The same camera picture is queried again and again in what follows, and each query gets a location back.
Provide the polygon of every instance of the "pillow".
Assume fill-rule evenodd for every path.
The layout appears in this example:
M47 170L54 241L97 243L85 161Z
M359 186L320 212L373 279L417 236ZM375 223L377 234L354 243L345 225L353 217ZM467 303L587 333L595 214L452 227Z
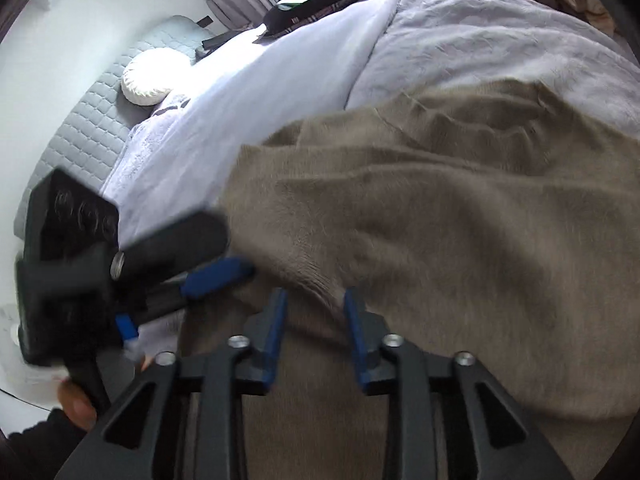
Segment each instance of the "pillow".
M120 87L124 97L135 105L157 105L188 73L190 67L189 56L172 48L145 50L124 69Z

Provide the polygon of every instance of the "black clamp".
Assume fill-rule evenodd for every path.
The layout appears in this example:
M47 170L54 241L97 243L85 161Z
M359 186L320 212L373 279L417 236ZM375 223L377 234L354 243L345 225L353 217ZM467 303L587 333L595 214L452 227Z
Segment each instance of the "black clamp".
M384 480L436 480L432 395L440 394L450 480L571 480L555 450L469 352L423 352L344 295L356 378L365 394L389 396Z
M139 325L254 273L222 258L220 213L194 212L125 248L117 228L115 205L54 170L31 193L15 266L24 360L64 363L99 415L133 378L135 364L113 349L137 338Z
M268 393L276 377L287 293L273 292L243 334L211 354L178 360L158 354L98 419L56 480L246 478L242 395ZM190 399L200 393L193 455L185 456Z

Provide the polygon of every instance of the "hand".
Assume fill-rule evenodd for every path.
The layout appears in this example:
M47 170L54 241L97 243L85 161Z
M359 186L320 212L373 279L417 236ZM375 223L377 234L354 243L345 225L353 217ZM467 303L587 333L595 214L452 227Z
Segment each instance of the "hand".
M145 358L141 370L144 370L153 362L152 358ZM97 413L86 393L70 380L66 380L58 386L58 402L62 406L67 418L78 428L89 431L95 425Z

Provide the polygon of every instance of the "sweater sleeve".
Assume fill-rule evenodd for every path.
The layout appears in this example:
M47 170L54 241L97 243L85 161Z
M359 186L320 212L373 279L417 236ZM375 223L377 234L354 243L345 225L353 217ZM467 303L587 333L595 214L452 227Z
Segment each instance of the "sweater sleeve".
M45 422L2 439L2 468L12 480L53 480L85 434L62 410L52 410Z

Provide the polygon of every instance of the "metal bolt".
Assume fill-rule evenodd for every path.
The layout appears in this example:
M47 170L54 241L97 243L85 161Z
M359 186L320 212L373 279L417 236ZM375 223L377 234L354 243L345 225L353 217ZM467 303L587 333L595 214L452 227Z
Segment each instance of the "metal bolt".
M382 342L391 347L398 347L404 343L404 337L398 334L387 334L382 338Z
M244 335L233 335L226 342L231 348L247 348L249 346L249 338Z
M118 278L122 273L123 266L124 266L124 253L122 251L119 251L116 253L116 255L113 257L113 260L111 261L110 273L111 273L111 279L114 282L118 281Z
M470 352L458 352L456 354L456 362L460 366L471 366L476 364L476 358Z
M171 366L175 363L175 354L173 352L160 352L154 361L160 366Z

